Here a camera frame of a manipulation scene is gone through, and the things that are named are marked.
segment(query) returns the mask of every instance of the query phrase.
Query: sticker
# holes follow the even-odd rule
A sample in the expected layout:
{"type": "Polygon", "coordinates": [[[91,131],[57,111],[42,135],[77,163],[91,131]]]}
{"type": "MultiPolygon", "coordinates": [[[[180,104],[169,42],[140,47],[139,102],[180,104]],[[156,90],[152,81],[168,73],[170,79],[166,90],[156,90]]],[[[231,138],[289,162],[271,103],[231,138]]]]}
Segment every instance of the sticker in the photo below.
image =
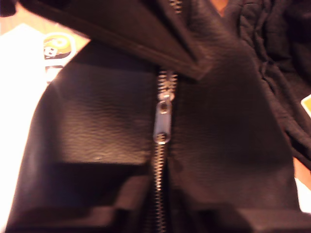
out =
{"type": "Polygon", "coordinates": [[[49,33],[43,41],[43,54],[47,82],[50,83],[59,71],[75,56],[74,38],[66,33],[49,33]]]}
{"type": "Polygon", "coordinates": [[[301,102],[302,107],[306,110],[311,117],[311,95],[305,97],[301,102]]]}

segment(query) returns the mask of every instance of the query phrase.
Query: zipper teeth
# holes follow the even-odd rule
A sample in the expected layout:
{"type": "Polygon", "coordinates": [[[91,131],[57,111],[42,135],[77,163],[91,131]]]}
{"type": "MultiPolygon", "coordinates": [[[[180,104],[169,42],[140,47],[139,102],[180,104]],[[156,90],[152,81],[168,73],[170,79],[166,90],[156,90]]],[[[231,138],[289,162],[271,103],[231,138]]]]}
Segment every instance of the zipper teeth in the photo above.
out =
{"type": "MultiPolygon", "coordinates": [[[[165,135],[163,133],[160,133],[157,136],[157,140],[164,141],[165,135]]],[[[159,233],[166,232],[163,193],[162,193],[164,164],[165,164],[165,145],[156,144],[155,160],[154,160],[155,214],[156,214],[155,223],[157,232],[159,233]]]]}
{"type": "MultiPolygon", "coordinates": [[[[180,0],[169,0],[170,5],[174,8],[175,13],[181,13],[180,0]]],[[[158,99],[163,100],[163,95],[169,94],[170,101],[174,99],[174,94],[177,86],[177,75],[171,70],[162,70],[158,76],[158,99]]],[[[157,142],[164,142],[166,135],[159,133],[156,136],[157,142]]],[[[166,233],[164,200],[163,200],[163,173],[165,165],[165,149],[166,144],[155,143],[155,156],[153,158],[154,167],[154,201],[155,201],[155,224],[157,233],[166,233]]]]}
{"type": "Polygon", "coordinates": [[[171,94],[175,93],[177,86],[177,74],[173,74],[172,71],[162,70],[158,76],[158,92],[159,94],[164,92],[170,92],[171,94]]]}

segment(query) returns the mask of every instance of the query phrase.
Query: zipper slider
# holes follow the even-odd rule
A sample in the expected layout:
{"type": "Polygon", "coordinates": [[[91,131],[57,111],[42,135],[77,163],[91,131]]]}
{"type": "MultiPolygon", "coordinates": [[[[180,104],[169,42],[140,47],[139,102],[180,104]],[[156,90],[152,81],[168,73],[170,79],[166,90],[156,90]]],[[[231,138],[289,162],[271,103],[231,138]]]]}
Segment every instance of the zipper slider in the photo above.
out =
{"type": "Polygon", "coordinates": [[[163,99],[157,103],[155,111],[154,141],[159,145],[171,139],[172,102],[169,92],[162,93],[163,99]]]}

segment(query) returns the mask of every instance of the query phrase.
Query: zipper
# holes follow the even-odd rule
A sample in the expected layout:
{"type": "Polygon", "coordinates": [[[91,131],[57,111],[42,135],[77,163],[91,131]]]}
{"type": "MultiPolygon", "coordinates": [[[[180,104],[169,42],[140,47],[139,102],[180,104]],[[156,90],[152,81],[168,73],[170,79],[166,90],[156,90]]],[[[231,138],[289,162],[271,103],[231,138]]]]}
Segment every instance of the zipper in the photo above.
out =
{"type": "Polygon", "coordinates": [[[166,221],[163,201],[163,173],[166,161],[166,145],[171,139],[172,101],[175,98],[177,75],[173,71],[160,71],[158,79],[158,103],[155,111],[154,142],[154,204],[157,233],[165,233],[166,221]]]}

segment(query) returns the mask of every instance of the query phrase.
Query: white surface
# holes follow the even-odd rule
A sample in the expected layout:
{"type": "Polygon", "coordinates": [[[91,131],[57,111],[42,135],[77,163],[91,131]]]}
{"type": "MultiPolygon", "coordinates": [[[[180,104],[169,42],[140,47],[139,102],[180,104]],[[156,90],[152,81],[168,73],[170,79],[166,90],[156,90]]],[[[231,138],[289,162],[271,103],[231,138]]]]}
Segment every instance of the white surface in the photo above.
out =
{"type": "Polygon", "coordinates": [[[309,190],[299,179],[295,178],[295,180],[300,209],[302,212],[311,214],[311,190],[309,190]]]}
{"type": "Polygon", "coordinates": [[[0,37],[0,233],[11,209],[30,122],[47,86],[43,36],[21,24],[0,37]]]}

